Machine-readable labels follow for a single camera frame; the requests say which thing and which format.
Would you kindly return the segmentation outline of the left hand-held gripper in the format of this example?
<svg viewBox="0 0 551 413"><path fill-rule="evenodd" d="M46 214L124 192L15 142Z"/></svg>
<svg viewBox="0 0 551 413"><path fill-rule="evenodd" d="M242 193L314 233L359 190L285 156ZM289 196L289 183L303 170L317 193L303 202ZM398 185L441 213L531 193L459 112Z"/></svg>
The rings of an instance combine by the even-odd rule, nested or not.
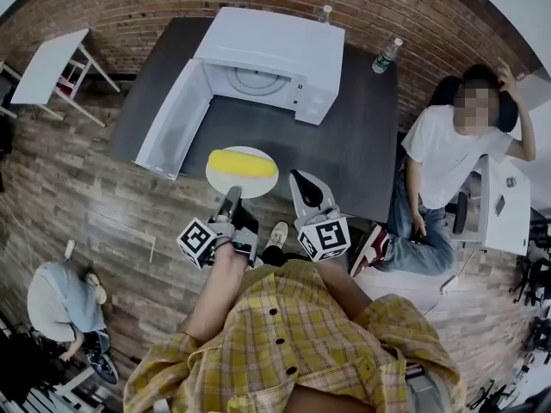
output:
<svg viewBox="0 0 551 413"><path fill-rule="evenodd" d="M242 188L229 188L216 215L207 223L194 218L176 239L184 256L198 269L214 264L215 251L229 243L234 251L255 267L258 222L241 205Z"/></svg>

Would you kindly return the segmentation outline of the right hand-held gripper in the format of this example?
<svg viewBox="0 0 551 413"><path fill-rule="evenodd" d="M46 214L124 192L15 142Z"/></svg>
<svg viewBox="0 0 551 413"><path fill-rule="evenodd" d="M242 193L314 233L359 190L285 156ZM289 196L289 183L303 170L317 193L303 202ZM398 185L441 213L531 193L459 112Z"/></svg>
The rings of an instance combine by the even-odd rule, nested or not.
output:
<svg viewBox="0 0 551 413"><path fill-rule="evenodd" d="M298 241L312 262L341 256L349 248L347 219L330 187L303 170L289 174Z"/></svg>

